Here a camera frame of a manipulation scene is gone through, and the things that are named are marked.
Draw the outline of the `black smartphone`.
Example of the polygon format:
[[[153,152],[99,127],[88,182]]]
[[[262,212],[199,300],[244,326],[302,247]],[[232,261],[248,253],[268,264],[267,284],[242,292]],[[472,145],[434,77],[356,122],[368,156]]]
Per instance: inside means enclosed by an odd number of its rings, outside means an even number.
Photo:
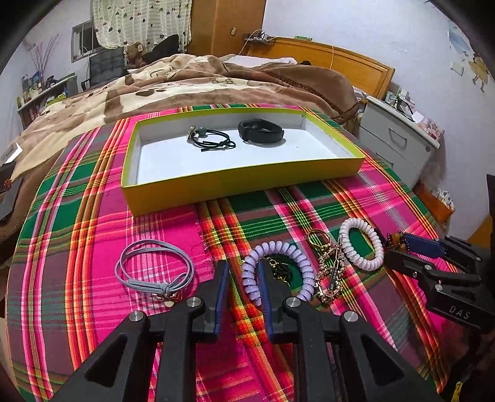
[[[5,193],[0,204],[0,221],[4,221],[13,213],[23,180],[22,177],[18,177],[13,182],[12,187]]]

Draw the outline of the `purple branch vase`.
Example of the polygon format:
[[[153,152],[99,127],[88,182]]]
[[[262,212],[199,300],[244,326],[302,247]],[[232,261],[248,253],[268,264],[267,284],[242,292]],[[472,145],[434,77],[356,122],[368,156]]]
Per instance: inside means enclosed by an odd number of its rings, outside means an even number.
[[[33,61],[33,65],[35,67],[35,71],[39,72],[42,84],[45,83],[45,70],[51,56],[53,55],[56,47],[60,42],[60,38],[60,33],[55,33],[50,36],[47,45],[44,45],[44,42],[41,41],[36,44],[31,44],[28,50],[29,55]]]

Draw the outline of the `white paper card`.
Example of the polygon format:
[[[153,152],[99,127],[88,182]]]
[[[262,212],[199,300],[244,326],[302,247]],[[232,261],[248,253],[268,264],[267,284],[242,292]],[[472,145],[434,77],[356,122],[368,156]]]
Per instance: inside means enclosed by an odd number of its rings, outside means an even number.
[[[11,144],[7,150],[0,157],[0,165],[13,162],[21,153],[23,149],[17,142]]]

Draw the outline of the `dark phone with red charm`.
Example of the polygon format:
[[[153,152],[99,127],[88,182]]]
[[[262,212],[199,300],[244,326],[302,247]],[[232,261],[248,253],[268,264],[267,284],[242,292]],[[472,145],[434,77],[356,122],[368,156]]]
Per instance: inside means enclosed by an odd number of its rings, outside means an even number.
[[[0,193],[8,191],[12,187],[12,174],[16,166],[16,162],[12,161],[5,163],[0,167]]]

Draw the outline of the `brown teddy bear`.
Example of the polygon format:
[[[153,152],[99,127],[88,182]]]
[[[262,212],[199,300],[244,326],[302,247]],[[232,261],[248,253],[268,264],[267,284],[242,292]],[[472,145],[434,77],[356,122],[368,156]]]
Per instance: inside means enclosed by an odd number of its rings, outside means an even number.
[[[125,50],[127,67],[131,69],[138,69],[147,65],[147,61],[144,56],[147,51],[142,43],[135,42],[132,45],[128,45]]]

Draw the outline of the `pink plaid tablecloth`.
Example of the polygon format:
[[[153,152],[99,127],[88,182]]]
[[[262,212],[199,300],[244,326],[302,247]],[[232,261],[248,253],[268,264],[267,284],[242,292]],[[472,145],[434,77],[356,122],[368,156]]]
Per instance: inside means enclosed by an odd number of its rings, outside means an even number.
[[[367,154],[357,175],[187,205],[133,217],[120,186],[135,118],[89,130],[49,162],[33,195],[7,282],[7,339],[14,384],[27,401],[47,401],[131,311],[164,304],[124,288],[114,275],[122,250],[141,239],[182,248],[196,281],[217,260],[231,266],[219,340],[198,347],[200,401],[290,401],[290,346],[268,341],[261,311],[247,299],[241,263],[252,247],[289,242],[313,255],[313,229],[337,235],[361,218],[383,234],[435,238],[435,221],[398,176]]]

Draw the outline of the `white drawer nightstand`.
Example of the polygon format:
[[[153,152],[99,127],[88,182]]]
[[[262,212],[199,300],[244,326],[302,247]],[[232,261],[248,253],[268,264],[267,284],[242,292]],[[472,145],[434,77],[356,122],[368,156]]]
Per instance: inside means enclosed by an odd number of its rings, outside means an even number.
[[[367,97],[357,134],[410,188],[415,186],[440,143],[387,103]]]

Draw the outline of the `brown patterned blanket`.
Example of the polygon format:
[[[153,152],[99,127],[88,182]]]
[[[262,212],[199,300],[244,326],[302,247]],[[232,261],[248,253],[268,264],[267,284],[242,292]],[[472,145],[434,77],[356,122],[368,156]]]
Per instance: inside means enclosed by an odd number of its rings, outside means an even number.
[[[1,240],[21,229],[35,194],[69,141],[120,119],[199,105],[302,105],[340,125],[354,118],[358,100],[350,81],[324,67],[270,62],[252,68],[213,55],[176,54],[104,86],[50,105],[16,142],[22,153],[14,177],[23,183]]]

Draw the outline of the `wooden wardrobe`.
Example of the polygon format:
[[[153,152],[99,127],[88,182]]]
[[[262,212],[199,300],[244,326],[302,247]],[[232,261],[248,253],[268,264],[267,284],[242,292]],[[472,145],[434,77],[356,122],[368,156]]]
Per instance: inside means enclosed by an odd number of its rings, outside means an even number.
[[[187,53],[220,57],[240,53],[244,39],[260,30],[265,0],[195,0]]]

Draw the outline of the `orange storage box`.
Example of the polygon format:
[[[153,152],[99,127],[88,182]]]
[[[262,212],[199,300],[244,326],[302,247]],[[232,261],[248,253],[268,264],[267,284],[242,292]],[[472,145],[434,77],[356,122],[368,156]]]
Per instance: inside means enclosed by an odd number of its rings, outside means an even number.
[[[449,221],[453,211],[435,197],[421,181],[418,181],[415,184],[413,192],[422,201],[438,223],[446,224]]]

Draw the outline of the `black office chair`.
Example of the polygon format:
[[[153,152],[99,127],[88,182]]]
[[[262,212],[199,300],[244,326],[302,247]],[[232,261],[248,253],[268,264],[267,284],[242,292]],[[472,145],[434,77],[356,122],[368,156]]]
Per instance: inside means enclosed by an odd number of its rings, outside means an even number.
[[[127,74],[125,61],[123,48],[106,49],[93,55],[89,59],[89,78],[81,82],[82,90],[106,85],[125,76]]]

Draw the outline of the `yellow shallow box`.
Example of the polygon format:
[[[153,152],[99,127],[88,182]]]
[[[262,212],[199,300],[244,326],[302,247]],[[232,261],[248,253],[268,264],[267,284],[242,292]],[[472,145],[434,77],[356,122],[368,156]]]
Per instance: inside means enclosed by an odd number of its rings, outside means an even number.
[[[264,119],[275,144],[243,142],[237,126]],[[169,110],[132,118],[121,188],[135,216],[254,191],[350,177],[365,155],[339,125],[301,107]]]

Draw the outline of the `black wristband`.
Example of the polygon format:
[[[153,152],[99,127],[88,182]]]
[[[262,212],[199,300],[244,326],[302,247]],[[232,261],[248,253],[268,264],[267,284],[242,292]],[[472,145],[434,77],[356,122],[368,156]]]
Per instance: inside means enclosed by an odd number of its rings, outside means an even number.
[[[238,124],[239,136],[244,142],[272,144],[284,138],[284,129],[264,119],[249,119]]]

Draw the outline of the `girl wall sticker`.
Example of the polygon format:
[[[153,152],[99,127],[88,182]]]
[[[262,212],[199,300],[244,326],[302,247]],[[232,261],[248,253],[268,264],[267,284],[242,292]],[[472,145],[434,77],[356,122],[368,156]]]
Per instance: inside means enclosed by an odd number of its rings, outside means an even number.
[[[469,76],[476,88],[484,93],[492,76],[482,57],[471,47],[467,36],[453,21],[448,22],[446,35],[453,54],[450,70],[459,76]]]

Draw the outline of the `white desk shelf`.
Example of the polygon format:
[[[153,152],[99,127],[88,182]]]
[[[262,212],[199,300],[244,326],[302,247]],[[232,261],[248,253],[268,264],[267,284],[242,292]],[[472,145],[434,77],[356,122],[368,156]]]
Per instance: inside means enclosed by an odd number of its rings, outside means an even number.
[[[77,76],[75,74],[68,75],[49,88],[42,90],[18,108],[18,114],[23,128],[26,129],[47,106],[75,96],[78,93]]]

